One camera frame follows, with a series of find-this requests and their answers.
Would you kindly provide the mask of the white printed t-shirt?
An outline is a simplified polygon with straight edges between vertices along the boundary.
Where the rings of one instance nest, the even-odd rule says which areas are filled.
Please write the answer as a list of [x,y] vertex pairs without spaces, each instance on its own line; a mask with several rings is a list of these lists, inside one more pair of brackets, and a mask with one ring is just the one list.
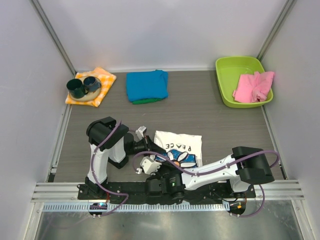
[[183,169],[203,165],[201,135],[156,130],[154,143],[165,150],[164,156]]

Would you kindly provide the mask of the green plastic basin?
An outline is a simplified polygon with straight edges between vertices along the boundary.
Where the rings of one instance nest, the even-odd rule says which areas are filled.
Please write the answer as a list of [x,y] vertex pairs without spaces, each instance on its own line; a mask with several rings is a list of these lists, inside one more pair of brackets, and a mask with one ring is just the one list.
[[221,57],[215,62],[215,68],[222,101],[226,106],[236,109],[255,108],[263,106],[273,99],[274,94],[271,87],[266,101],[241,103],[234,100],[233,92],[237,88],[240,75],[266,72],[257,58],[252,56]]

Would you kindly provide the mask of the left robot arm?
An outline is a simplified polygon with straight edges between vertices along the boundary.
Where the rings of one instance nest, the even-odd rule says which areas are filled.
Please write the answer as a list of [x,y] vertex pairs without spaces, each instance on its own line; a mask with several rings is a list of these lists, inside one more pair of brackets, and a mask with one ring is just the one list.
[[106,195],[108,163],[121,169],[129,161],[129,156],[140,152],[151,151],[164,154],[166,151],[154,143],[146,135],[146,131],[145,126],[132,131],[110,116],[93,121],[86,130],[91,160],[83,192],[97,200]]

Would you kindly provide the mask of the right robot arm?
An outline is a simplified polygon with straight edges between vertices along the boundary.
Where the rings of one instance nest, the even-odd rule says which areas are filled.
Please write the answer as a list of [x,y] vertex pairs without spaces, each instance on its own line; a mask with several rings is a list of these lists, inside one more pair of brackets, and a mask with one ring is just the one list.
[[233,198],[247,191],[250,185],[262,185],[275,180],[271,169],[279,162],[274,150],[238,146],[232,154],[216,162],[197,166],[186,159],[189,154],[171,151],[155,156],[160,167],[145,182],[148,197],[177,200],[186,192],[197,191],[219,181],[227,181],[226,193]]

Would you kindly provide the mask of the folded green t-shirt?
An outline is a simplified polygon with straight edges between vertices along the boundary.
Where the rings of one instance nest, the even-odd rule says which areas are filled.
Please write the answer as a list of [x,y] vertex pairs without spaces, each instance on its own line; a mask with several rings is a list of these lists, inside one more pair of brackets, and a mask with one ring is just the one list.
[[160,102],[162,100],[163,98],[144,98],[144,99],[133,100],[131,103],[133,105],[143,105],[143,104]]

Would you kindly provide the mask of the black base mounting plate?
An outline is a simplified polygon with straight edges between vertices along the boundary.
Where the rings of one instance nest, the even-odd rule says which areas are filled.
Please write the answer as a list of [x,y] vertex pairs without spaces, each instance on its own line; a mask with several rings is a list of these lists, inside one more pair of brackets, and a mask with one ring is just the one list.
[[183,196],[174,199],[168,193],[162,195],[150,195],[146,192],[146,184],[144,182],[109,182],[106,186],[111,192],[117,194],[128,194],[126,204],[133,205],[173,205],[181,204],[182,202],[197,204],[214,204],[220,203],[222,200],[230,202],[242,198],[253,199],[256,197],[254,187],[250,185],[245,192],[232,192],[230,182],[216,182],[204,185],[196,190],[184,191]]

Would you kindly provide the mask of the folded blue t-shirt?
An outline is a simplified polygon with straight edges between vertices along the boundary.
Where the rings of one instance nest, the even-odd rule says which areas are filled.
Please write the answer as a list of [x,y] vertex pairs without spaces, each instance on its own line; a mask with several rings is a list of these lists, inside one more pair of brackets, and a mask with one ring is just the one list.
[[126,74],[126,94],[130,102],[148,99],[163,100],[168,93],[169,74],[163,70]]

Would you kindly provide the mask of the beige ceramic plate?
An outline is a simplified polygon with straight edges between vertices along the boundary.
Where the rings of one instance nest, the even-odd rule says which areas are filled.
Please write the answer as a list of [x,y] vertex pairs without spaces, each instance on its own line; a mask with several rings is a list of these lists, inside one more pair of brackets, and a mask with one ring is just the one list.
[[[83,82],[86,77],[87,76],[83,76],[83,77],[79,77],[78,79],[80,79]],[[101,83],[101,88],[99,90],[97,90],[96,92],[91,92],[91,93],[87,92],[87,94],[82,98],[75,99],[70,95],[69,92],[68,92],[68,96],[74,101],[89,102],[89,101],[93,101],[94,99],[96,99],[101,93],[102,93],[102,83]]]

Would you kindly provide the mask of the orange checkered cloth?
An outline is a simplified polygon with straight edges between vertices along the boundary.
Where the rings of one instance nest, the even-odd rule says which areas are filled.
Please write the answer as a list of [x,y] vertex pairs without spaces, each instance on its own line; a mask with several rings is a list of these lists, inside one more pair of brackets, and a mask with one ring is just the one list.
[[67,94],[67,97],[65,99],[65,103],[67,105],[82,105],[82,106],[98,107],[117,79],[117,77],[114,74],[104,70],[101,67],[96,67],[94,70],[91,70],[91,71],[78,72],[75,75],[76,79],[80,77],[97,77],[102,83],[102,93],[94,100],[87,101],[87,102],[72,100]]

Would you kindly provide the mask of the dark blue mug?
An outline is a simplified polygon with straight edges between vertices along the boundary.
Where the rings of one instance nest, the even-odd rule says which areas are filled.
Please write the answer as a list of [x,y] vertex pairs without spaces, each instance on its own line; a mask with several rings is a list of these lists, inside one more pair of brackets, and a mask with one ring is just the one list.
[[83,85],[88,93],[94,93],[102,87],[100,80],[94,76],[88,76],[83,80]]

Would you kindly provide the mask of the dark green mug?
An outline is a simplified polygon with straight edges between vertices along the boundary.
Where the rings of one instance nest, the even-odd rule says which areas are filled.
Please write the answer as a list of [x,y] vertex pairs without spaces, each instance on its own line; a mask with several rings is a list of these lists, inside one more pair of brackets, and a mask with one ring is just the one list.
[[68,89],[69,94],[75,99],[83,98],[88,93],[83,82],[78,78],[69,80],[66,84],[66,88]]

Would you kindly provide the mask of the pink t-shirt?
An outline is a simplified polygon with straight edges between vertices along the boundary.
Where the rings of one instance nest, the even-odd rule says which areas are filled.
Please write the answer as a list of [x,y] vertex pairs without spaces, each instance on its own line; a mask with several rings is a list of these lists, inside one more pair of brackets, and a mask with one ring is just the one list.
[[271,90],[275,72],[267,71],[254,74],[241,74],[232,96],[239,103],[257,103],[267,100]]

